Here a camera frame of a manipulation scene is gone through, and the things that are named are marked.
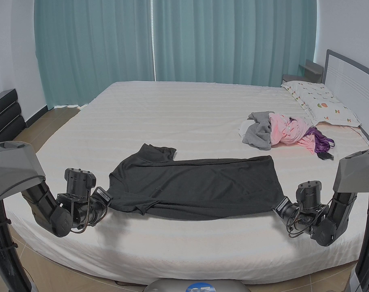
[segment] black leather headboard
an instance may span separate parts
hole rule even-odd
[[[0,142],[12,141],[25,129],[15,89],[0,93]]]

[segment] pillow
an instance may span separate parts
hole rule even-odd
[[[301,105],[314,125],[327,122],[333,125],[358,127],[354,113],[340,102],[323,83],[289,81],[282,84]]]

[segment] round blue logo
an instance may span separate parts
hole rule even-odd
[[[208,283],[197,282],[190,285],[186,292],[216,292],[216,289]]]

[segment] mattress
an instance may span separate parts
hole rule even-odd
[[[65,192],[64,170],[90,170],[107,189],[108,175],[143,143],[177,149],[175,160],[271,155],[284,194],[322,182],[322,202],[333,195],[338,160],[368,145],[358,130],[319,124],[335,140],[334,161],[278,144],[260,151],[241,142],[238,128],[251,112],[305,113],[284,88],[216,83],[114,83],[62,126],[37,153],[52,193]],[[347,231],[322,247],[306,234],[290,239],[273,213],[211,221],[181,221],[112,209],[82,235],[57,238],[39,227],[20,195],[5,200],[13,227],[38,253],[85,273],[149,284],[158,278],[239,279],[272,283],[356,260],[368,195],[361,193]]]

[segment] curtain fold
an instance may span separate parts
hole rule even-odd
[[[84,105],[116,81],[154,80],[150,0],[35,0],[48,108]]]
[[[279,86],[313,59],[316,0],[153,0],[157,81]]]

